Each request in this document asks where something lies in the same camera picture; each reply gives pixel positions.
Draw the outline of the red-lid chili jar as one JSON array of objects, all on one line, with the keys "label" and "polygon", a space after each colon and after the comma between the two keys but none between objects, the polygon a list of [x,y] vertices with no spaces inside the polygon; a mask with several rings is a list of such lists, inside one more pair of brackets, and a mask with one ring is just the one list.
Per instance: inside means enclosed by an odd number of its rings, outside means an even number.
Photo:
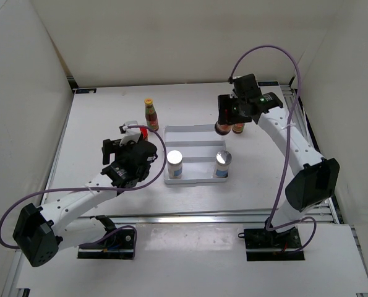
[{"label": "red-lid chili jar", "polygon": [[225,136],[227,134],[229,134],[232,130],[232,125],[228,125],[228,124],[219,124],[218,122],[215,123],[215,132],[218,134],[218,135],[221,135],[221,136]]},{"label": "red-lid chili jar", "polygon": [[141,126],[140,132],[142,135],[142,140],[147,141],[148,140],[148,129],[145,126]]}]

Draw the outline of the yellow-cap sauce bottle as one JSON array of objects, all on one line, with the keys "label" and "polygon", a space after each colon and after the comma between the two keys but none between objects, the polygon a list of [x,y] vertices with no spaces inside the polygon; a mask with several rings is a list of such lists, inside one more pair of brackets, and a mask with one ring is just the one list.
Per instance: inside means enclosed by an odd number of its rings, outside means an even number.
[{"label": "yellow-cap sauce bottle", "polygon": [[159,130],[158,116],[153,105],[153,100],[151,98],[146,98],[145,103],[145,119],[147,126],[154,131]]},{"label": "yellow-cap sauce bottle", "polygon": [[244,123],[236,123],[232,126],[232,131],[235,134],[241,134],[244,131],[245,124]]}]

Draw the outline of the silver-cap spice shaker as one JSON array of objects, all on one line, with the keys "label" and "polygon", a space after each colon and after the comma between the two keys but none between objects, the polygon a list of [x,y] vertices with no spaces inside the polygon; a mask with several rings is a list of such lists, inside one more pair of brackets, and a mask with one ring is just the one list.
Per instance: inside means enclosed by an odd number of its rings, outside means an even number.
[{"label": "silver-cap spice shaker", "polygon": [[229,166],[232,161],[232,155],[227,150],[221,150],[215,158],[215,167],[213,170],[214,178],[227,178]]},{"label": "silver-cap spice shaker", "polygon": [[183,156],[178,150],[172,150],[167,154],[168,174],[170,179],[180,178],[183,169]]}]

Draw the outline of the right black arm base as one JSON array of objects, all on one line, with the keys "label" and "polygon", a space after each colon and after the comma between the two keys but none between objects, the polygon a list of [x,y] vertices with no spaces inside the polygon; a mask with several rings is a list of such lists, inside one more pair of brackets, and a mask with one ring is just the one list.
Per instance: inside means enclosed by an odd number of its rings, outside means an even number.
[{"label": "right black arm base", "polygon": [[248,262],[305,260],[304,252],[296,251],[302,246],[296,227],[283,233],[269,232],[265,228],[244,229],[237,236],[244,240]]}]

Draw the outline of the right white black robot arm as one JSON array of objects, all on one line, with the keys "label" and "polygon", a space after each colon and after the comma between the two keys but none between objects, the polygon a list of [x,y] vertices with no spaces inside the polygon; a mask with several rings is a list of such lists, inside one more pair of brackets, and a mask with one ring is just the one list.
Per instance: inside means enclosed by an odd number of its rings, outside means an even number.
[{"label": "right white black robot arm", "polygon": [[232,94],[218,96],[218,125],[256,123],[274,141],[294,176],[285,187],[285,201],[270,214],[263,232],[265,243],[276,248],[309,209],[334,194],[340,165],[311,147],[291,124],[283,102],[273,92],[262,93],[253,74],[229,82]]}]

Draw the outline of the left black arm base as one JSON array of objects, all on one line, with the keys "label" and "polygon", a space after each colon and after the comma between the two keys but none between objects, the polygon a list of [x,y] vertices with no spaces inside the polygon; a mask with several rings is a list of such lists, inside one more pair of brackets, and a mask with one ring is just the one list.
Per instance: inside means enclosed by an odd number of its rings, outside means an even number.
[{"label": "left black arm base", "polygon": [[134,260],[137,244],[137,229],[132,225],[117,227],[105,215],[92,217],[104,226],[105,236],[94,243],[79,246],[78,259]]}]

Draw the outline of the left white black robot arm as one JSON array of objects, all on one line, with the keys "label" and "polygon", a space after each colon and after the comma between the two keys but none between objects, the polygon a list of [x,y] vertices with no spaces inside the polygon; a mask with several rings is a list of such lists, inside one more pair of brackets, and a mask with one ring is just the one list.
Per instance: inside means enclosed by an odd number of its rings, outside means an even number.
[{"label": "left white black robot arm", "polygon": [[101,217],[81,224],[84,213],[111,200],[149,175],[157,159],[157,147],[146,140],[121,145],[120,140],[103,141],[104,168],[81,190],[70,190],[55,202],[35,207],[26,205],[17,220],[13,238],[32,267],[51,260],[58,251],[95,241],[103,248],[113,245],[116,236],[111,223]]}]

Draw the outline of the right black table label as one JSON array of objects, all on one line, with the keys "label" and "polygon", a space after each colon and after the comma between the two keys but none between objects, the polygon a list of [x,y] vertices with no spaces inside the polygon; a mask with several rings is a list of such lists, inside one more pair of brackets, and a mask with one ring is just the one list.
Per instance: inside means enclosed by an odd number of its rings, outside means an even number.
[{"label": "right black table label", "polygon": [[272,87],[272,86],[279,86],[277,81],[260,81],[257,82],[259,87]]}]

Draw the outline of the black table label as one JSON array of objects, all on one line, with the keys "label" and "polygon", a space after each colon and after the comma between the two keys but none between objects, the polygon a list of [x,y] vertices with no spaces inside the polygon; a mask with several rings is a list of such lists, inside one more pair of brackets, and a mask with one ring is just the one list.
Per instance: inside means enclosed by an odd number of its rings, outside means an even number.
[{"label": "black table label", "polygon": [[78,88],[75,90],[75,94],[92,94],[96,93],[96,88]]},{"label": "black table label", "polygon": [[272,86],[279,86],[277,81],[260,81],[257,82],[259,87],[272,87]]}]

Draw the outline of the white tiered organizer tray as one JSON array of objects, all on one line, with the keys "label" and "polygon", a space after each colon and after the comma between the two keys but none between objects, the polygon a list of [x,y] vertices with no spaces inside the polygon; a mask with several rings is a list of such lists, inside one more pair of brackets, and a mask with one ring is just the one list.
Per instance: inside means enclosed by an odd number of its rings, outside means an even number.
[{"label": "white tiered organizer tray", "polygon": [[225,140],[214,130],[214,125],[166,126],[164,141],[168,152],[182,154],[182,175],[170,178],[165,169],[166,184],[223,183],[227,177],[214,176],[217,153],[226,148]]}]

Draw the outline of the left black table label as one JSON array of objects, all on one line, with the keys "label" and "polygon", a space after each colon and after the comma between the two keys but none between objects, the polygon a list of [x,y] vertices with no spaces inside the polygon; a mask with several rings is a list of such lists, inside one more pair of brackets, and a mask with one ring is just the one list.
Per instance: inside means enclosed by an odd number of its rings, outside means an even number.
[{"label": "left black table label", "polygon": [[92,94],[96,93],[96,88],[78,88],[75,90],[75,94]]}]

